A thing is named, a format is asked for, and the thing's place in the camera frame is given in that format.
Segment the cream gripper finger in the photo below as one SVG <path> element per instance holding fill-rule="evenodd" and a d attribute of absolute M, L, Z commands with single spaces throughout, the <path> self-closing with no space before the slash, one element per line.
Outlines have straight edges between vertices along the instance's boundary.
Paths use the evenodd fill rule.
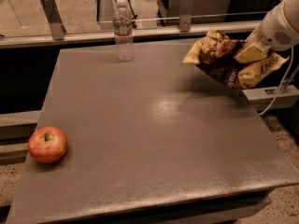
<path fill-rule="evenodd" d="M 257 62 L 265 59 L 270 49 L 270 45 L 266 45 L 260 40 L 255 40 L 239 50 L 235 55 L 235 60 L 239 63 Z"/>

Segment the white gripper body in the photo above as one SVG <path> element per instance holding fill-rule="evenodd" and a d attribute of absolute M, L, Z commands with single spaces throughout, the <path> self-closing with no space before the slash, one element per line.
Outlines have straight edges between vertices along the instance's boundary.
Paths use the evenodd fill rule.
<path fill-rule="evenodd" d="M 257 37 L 274 51 L 299 44 L 299 4 L 281 2 L 269 11 L 258 28 Z"/>

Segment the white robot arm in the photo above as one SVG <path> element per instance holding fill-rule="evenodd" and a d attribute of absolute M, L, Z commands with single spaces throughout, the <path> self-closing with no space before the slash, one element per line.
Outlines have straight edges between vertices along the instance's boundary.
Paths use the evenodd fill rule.
<path fill-rule="evenodd" d="M 260 61 L 269 50 L 283 51 L 298 43 L 299 0 L 283 0 L 265 15 L 235 59 L 239 63 Z"/>

